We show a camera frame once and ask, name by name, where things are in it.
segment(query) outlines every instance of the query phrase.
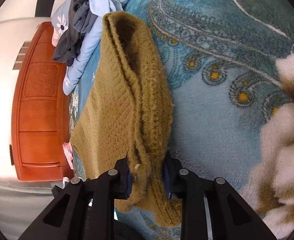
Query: gray fabric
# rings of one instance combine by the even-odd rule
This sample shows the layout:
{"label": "gray fabric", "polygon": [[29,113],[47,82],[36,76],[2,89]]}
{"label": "gray fabric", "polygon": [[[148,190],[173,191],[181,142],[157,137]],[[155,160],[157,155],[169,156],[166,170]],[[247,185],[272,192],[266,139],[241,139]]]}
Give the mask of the gray fabric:
{"label": "gray fabric", "polygon": [[68,12],[68,30],[62,34],[54,51],[53,59],[61,63],[66,62],[67,66],[71,66],[74,59],[80,54],[80,48],[85,37],[84,33],[78,32],[74,28],[73,23],[76,12],[86,1],[88,0],[71,0]]}
{"label": "gray fabric", "polygon": [[89,32],[97,19],[97,15],[92,14],[89,9],[89,2],[86,1],[76,11],[73,26],[79,33]]}
{"label": "gray fabric", "polygon": [[0,230],[17,240],[53,200],[51,183],[0,183]]}
{"label": "gray fabric", "polygon": [[[90,210],[91,207],[88,206],[87,210],[87,217],[85,222],[85,230],[84,230],[84,240],[91,240],[87,237],[87,231],[89,226],[90,220]],[[114,219],[114,233],[115,233],[115,240],[144,240],[144,238],[137,233],[136,230],[132,229],[130,226],[127,226],[118,220]]]}

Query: dark gray clothing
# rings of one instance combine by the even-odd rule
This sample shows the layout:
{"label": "dark gray clothing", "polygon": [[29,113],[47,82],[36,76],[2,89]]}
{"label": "dark gray clothing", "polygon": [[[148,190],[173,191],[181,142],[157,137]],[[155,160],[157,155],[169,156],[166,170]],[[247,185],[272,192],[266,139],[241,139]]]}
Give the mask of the dark gray clothing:
{"label": "dark gray clothing", "polygon": [[97,19],[97,15],[92,14],[89,9],[89,2],[86,1],[76,11],[73,26],[79,33],[89,32]]}
{"label": "dark gray clothing", "polygon": [[[88,15],[91,14],[90,10],[88,10],[87,15],[83,15],[82,12],[79,12],[79,14],[76,15],[77,11],[86,3],[88,0],[71,0],[69,12],[68,12],[68,18],[69,18],[69,24],[68,24],[68,30],[66,30],[62,36],[60,37],[56,49],[54,51],[53,59],[57,62],[65,63],[67,66],[71,66],[74,62],[74,59],[80,54],[80,48],[83,43],[85,32],[81,32],[81,30],[90,31],[92,24],[95,22],[97,16],[94,15]],[[77,25],[76,30],[74,28],[74,19],[75,15],[78,19],[84,20],[84,25],[81,27],[80,32],[79,26]]]}

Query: light blue pillowcase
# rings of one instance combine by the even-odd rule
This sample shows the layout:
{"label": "light blue pillowcase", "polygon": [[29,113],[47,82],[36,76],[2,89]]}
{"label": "light blue pillowcase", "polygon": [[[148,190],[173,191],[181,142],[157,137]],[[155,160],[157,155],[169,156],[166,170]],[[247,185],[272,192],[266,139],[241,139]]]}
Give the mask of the light blue pillowcase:
{"label": "light blue pillowcase", "polygon": [[69,95],[81,78],[86,65],[100,42],[103,31],[103,16],[111,11],[122,10],[122,5],[118,0],[89,0],[90,11],[97,15],[90,32],[86,33],[80,48],[80,54],[74,60],[71,67],[67,68],[63,82],[63,91]]}
{"label": "light blue pillowcase", "polygon": [[70,3],[71,0],[65,0],[51,17],[51,23],[53,27],[58,31],[60,35],[62,35],[68,29],[68,12]]}

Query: teal blanket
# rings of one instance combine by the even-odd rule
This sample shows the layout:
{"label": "teal blanket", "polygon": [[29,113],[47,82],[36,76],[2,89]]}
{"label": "teal blanket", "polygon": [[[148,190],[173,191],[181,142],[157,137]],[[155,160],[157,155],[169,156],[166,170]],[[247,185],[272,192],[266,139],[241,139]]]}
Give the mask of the teal blanket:
{"label": "teal blanket", "polygon": [[[294,99],[284,87],[294,90],[291,5],[130,0],[125,11],[150,26],[166,70],[175,104],[171,155],[200,177],[226,178],[278,239],[288,236],[294,228]],[[99,55],[98,47],[77,87],[78,115]],[[83,177],[77,154],[74,162]],[[118,219],[148,240],[180,238],[179,226],[158,227],[145,210],[118,212]]]}

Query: bed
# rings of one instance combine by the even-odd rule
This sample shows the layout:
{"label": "bed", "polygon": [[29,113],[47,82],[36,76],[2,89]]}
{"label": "bed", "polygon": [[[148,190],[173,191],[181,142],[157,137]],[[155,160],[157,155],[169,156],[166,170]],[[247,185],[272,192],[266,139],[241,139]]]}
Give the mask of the bed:
{"label": "bed", "polygon": [[35,33],[20,69],[12,107],[12,152],[22,181],[73,177],[63,143],[69,141],[69,99],[62,91],[66,65],[52,60],[51,22]]}

